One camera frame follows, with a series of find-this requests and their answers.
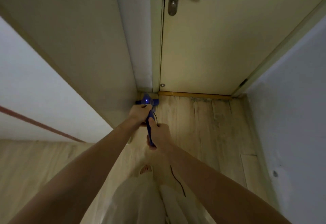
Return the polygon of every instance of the foot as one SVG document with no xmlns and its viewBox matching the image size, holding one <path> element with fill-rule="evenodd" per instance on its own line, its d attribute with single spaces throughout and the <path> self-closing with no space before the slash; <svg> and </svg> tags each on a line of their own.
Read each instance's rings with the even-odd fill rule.
<svg viewBox="0 0 326 224">
<path fill-rule="evenodd" d="M 152 168 L 149 165 L 144 165 L 143 168 L 141 169 L 141 171 L 139 172 L 139 174 L 143 174 L 143 173 L 150 173 L 152 171 Z"/>
</svg>

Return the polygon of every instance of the door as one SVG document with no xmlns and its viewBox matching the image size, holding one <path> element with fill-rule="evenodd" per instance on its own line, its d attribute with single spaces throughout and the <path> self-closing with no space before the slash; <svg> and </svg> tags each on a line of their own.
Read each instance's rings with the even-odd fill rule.
<svg viewBox="0 0 326 224">
<path fill-rule="evenodd" d="M 232 94 L 320 1 L 165 0 L 160 90 Z"/>
<path fill-rule="evenodd" d="M 124 120 L 137 90 L 117 0 L 0 0 L 0 15 L 111 127 Z"/>
</svg>

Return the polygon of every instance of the forearm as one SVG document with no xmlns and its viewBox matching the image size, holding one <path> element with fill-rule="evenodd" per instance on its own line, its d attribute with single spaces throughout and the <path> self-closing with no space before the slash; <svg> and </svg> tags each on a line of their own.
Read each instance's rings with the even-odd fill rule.
<svg viewBox="0 0 326 224">
<path fill-rule="evenodd" d="M 55 175 L 10 224 L 79 223 L 138 127 L 131 118 L 122 122 Z"/>
<path fill-rule="evenodd" d="M 289 223 L 249 190 L 176 145 L 160 149 L 217 223 Z"/>
</svg>

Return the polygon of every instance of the white wall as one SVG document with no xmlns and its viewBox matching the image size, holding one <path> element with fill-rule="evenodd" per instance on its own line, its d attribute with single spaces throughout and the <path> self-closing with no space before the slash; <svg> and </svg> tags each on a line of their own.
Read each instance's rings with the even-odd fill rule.
<svg viewBox="0 0 326 224">
<path fill-rule="evenodd" d="M 151 91 L 151 4 L 150 0 L 118 0 L 124 34 L 139 91 Z"/>
<path fill-rule="evenodd" d="M 86 142 L 112 130 L 2 18 L 0 105 Z M 0 139 L 71 141 L 5 114 Z"/>
<path fill-rule="evenodd" d="M 326 223 L 326 17 L 247 94 L 283 214 Z"/>
</svg>

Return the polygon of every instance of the red stripe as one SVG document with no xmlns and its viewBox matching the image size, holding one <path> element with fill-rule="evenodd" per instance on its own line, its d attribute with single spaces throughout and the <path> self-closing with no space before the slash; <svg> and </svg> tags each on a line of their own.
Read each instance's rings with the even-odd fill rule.
<svg viewBox="0 0 326 224">
<path fill-rule="evenodd" d="M 68 135 L 68 134 L 66 134 L 66 133 L 63 133 L 63 132 L 61 132 L 61 131 L 59 131 L 59 130 L 56 130 L 56 129 L 54 129 L 54 128 L 51 128 L 51 127 L 49 127 L 49 126 L 47 126 L 47 125 L 45 125 L 45 124 L 43 124 L 43 123 L 40 123 L 40 122 L 37 122 L 37 121 L 35 121 L 35 120 L 33 120 L 33 119 L 30 119 L 30 118 L 28 118 L 28 117 L 25 117 L 25 116 L 23 116 L 23 115 L 21 115 L 21 114 L 18 114 L 17 112 L 11 111 L 11 110 L 9 110 L 9 109 L 7 109 L 7 108 L 5 108 L 5 107 L 0 106 L 0 112 L 2 112 L 2 113 L 4 113 L 4 114 L 7 114 L 7 115 L 9 115 L 9 116 L 12 116 L 12 117 L 14 117 L 14 118 L 18 118 L 18 119 L 20 119 L 20 120 L 23 120 L 23 121 L 25 121 L 25 122 L 27 122 L 27 123 L 33 124 L 33 125 L 38 126 L 38 127 L 40 127 L 40 128 L 46 129 L 46 130 L 51 131 L 51 132 L 53 132 L 53 133 L 56 133 L 56 134 L 58 134 L 58 135 L 62 135 L 62 136 L 67 137 L 67 138 L 69 138 L 69 139 L 71 139 L 71 140 L 79 141 L 79 142 L 84 142 L 84 141 L 82 141 L 82 140 L 79 140 L 79 139 L 76 138 L 76 137 L 73 137 L 73 136 Z"/>
</svg>

